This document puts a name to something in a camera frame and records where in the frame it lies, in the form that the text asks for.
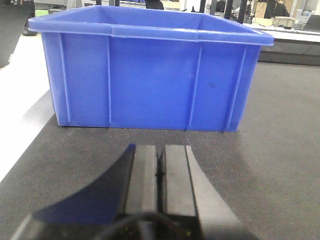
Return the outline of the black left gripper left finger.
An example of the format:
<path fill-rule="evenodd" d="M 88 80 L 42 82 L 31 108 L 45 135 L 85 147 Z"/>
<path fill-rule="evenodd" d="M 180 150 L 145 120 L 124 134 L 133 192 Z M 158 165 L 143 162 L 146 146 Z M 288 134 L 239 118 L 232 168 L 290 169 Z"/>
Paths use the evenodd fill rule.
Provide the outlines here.
<path fill-rule="evenodd" d="M 128 215 L 157 211 L 157 154 L 130 144 L 101 176 L 73 195 L 29 214 L 14 240 L 91 240 Z"/>

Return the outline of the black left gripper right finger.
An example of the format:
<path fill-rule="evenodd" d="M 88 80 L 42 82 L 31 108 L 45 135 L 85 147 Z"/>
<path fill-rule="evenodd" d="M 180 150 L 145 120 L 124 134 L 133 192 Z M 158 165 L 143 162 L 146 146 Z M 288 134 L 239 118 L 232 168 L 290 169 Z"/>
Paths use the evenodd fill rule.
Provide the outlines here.
<path fill-rule="evenodd" d="M 193 240 L 255 240 L 202 171 L 189 145 L 166 145 L 163 211 Z"/>

